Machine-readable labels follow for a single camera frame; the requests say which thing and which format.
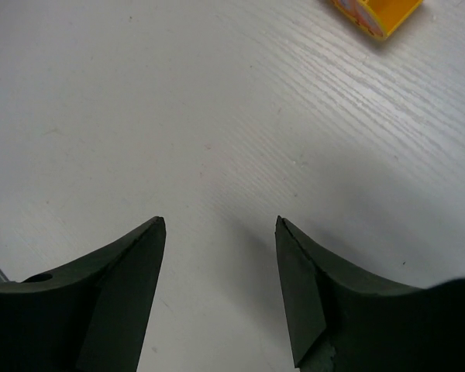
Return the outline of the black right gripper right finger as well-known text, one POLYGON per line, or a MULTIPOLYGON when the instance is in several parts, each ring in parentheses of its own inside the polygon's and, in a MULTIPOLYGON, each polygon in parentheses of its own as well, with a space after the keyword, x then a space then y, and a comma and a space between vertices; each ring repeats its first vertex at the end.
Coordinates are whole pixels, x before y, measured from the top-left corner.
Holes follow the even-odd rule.
POLYGON ((465 278, 421 289, 364 270, 285 218, 277 266, 301 371, 465 371, 465 278))

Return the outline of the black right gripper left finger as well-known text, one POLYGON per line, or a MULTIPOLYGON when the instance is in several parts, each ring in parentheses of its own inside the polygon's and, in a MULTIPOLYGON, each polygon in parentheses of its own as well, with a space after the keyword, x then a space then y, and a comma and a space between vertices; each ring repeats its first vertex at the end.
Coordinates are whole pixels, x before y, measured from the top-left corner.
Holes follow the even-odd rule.
POLYGON ((166 241, 154 217, 22 282, 0 282, 0 371, 134 371, 166 241))

